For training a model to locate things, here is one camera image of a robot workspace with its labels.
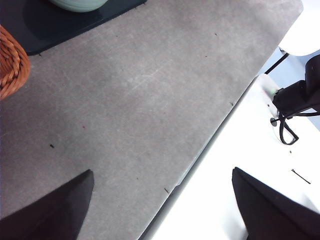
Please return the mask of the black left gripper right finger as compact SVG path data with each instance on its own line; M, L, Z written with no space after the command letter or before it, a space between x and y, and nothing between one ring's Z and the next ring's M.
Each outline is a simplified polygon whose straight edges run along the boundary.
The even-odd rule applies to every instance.
M318 240L320 214L291 200L242 169L232 186L248 240Z

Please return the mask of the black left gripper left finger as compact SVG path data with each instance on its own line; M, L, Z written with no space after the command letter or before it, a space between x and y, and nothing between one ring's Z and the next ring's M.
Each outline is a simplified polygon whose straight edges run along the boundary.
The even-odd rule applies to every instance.
M94 188L88 169L34 203L0 220L2 240L76 240Z

